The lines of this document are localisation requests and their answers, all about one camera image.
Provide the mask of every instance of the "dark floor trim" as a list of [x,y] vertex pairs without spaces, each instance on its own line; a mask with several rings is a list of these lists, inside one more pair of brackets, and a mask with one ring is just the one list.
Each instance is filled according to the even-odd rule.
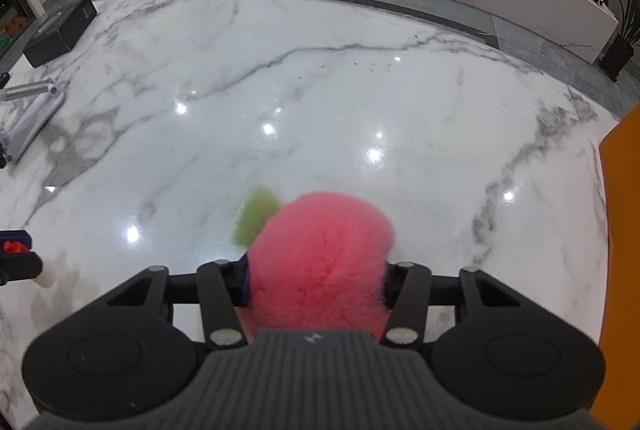
[[396,4],[390,4],[388,2],[381,2],[379,0],[338,0],[338,1],[347,2],[350,4],[364,5],[367,7],[373,7],[375,9],[382,9],[382,10],[390,11],[393,13],[413,16],[414,18],[420,18],[421,20],[426,20],[428,22],[446,26],[456,31],[464,32],[465,34],[469,34],[471,36],[476,37],[482,43],[489,45],[489,47],[493,47],[497,50],[500,50],[500,47],[498,46],[498,38],[496,36],[492,34],[488,34],[487,32],[479,31],[478,29],[474,29],[473,27],[459,24],[458,22],[449,20],[448,18],[443,18],[442,16],[432,15],[424,11],[418,11],[416,9],[411,9],[409,7],[403,7]]

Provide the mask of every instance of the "plant pot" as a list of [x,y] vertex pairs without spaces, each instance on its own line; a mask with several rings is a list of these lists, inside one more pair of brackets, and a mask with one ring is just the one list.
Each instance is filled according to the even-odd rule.
[[634,48],[626,43],[622,37],[616,36],[610,45],[607,54],[598,63],[612,81],[618,80],[620,70],[626,65],[626,62],[634,55]]

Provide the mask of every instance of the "tissue box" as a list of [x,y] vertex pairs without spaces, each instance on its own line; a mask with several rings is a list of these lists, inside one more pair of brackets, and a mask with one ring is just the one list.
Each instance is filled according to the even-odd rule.
[[38,27],[24,47],[33,68],[71,52],[97,12],[91,0],[76,0],[60,8]]

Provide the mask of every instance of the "pink fluffy ball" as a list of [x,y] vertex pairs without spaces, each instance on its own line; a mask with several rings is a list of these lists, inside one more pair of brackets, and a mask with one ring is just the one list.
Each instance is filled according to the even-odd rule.
[[388,218],[340,193],[308,193],[268,220],[248,250],[244,329],[385,327],[382,287],[394,243]]

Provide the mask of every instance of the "white marble tile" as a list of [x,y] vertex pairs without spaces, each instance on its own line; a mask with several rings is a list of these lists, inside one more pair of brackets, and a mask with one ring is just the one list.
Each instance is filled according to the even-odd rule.
[[392,259],[446,274],[480,265],[598,339],[597,146],[616,123],[600,106],[483,44],[340,2],[96,7],[71,53],[12,71],[11,84],[68,83],[0,173],[2,225],[27,229],[57,276],[51,289],[0,288],[14,422],[34,414],[19,362],[39,332],[148,265],[239,257],[236,213],[258,184],[285,200],[361,196],[396,227]]

